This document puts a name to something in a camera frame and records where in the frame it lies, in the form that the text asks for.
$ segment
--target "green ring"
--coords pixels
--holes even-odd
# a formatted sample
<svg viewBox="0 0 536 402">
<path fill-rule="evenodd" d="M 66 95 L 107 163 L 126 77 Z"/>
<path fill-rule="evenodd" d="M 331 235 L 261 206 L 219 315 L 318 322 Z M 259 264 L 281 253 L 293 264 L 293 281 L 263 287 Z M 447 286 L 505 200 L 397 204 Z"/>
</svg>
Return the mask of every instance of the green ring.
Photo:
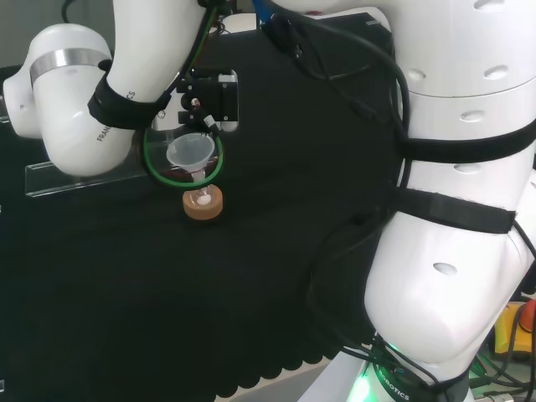
<svg viewBox="0 0 536 402">
<path fill-rule="evenodd" d="M 147 165 L 147 169 L 151 172 L 151 175 L 156 178 L 159 182 L 166 184 L 170 187 L 175 188 L 185 188 L 189 190 L 198 189 L 207 187 L 209 184 L 211 184 L 214 179 L 219 175 L 221 172 L 222 167 L 224 166 L 224 146 L 219 138 L 216 138 L 216 145 L 218 147 L 218 165 L 216 166 L 215 170 L 212 172 L 210 176 L 208 176 L 205 180 L 202 182 L 195 182 L 195 183 L 179 183 L 175 182 L 173 180 L 170 180 L 169 178 L 164 177 L 162 174 L 160 174 L 157 169 L 154 168 L 154 166 L 151 164 L 151 159 L 149 157 L 149 151 L 147 147 L 147 131 L 145 133 L 144 141 L 144 149 L 143 149 L 143 156 L 145 157 L 145 163 Z"/>
</svg>

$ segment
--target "yellow device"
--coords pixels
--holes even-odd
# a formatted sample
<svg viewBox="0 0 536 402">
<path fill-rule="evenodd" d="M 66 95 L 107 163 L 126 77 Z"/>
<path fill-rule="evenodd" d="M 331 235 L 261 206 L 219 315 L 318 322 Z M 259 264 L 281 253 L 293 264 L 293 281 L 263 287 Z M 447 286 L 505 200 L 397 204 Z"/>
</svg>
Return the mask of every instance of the yellow device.
<svg viewBox="0 0 536 402">
<path fill-rule="evenodd" d="M 505 355 L 508 352 L 508 346 L 512 336 L 513 320 L 516 316 L 516 312 L 524 305 L 525 303 L 522 302 L 509 302 L 497 319 L 497 322 L 495 323 L 495 353 L 497 355 Z M 513 351 L 517 355 L 520 353 L 530 354 L 532 350 L 531 345 L 532 334 L 526 332 L 520 325 L 518 325 Z"/>
</svg>

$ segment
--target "cork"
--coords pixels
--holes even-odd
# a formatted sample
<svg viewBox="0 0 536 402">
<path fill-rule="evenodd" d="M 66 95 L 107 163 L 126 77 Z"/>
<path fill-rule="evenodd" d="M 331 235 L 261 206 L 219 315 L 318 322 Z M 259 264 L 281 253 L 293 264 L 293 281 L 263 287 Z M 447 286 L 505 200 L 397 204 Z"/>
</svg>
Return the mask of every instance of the cork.
<svg viewBox="0 0 536 402">
<path fill-rule="evenodd" d="M 183 194 L 183 207 L 186 215 L 194 220 L 211 220 L 215 219 L 224 210 L 224 195 L 221 190 L 213 186 L 212 201 L 207 205 L 198 205 L 192 202 L 190 197 L 192 192 L 187 191 Z"/>
</svg>

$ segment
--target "cork stopper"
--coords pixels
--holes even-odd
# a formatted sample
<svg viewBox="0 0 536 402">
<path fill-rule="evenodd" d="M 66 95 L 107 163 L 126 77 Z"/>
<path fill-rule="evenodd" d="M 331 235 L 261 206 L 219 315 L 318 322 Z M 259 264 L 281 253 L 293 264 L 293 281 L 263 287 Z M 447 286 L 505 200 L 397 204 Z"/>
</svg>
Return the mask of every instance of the cork stopper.
<svg viewBox="0 0 536 402">
<path fill-rule="evenodd" d="M 208 187 L 208 193 L 187 191 L 183 195 L 186 215 L 194 220 L 207 221 L 217 218 L 224 210 L 224 195 L 214 185 Z"/>
</svg>

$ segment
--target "clear funnel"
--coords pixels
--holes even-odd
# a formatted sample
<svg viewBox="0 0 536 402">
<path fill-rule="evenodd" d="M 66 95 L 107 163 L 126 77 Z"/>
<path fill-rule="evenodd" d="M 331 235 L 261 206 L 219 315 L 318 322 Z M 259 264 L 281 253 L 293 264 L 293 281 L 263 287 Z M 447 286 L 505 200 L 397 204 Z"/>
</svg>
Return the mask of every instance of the clear funnel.
<svg viewBox="0 0 536 402">
<path fill-rule="evenodd" d="M 192 174 L 195 182 L 205 179 L 204 169 L 214 153 L 214 140 L 203 133 L 180 136 L 167 148 L 168 161 Z"/>
</svg>

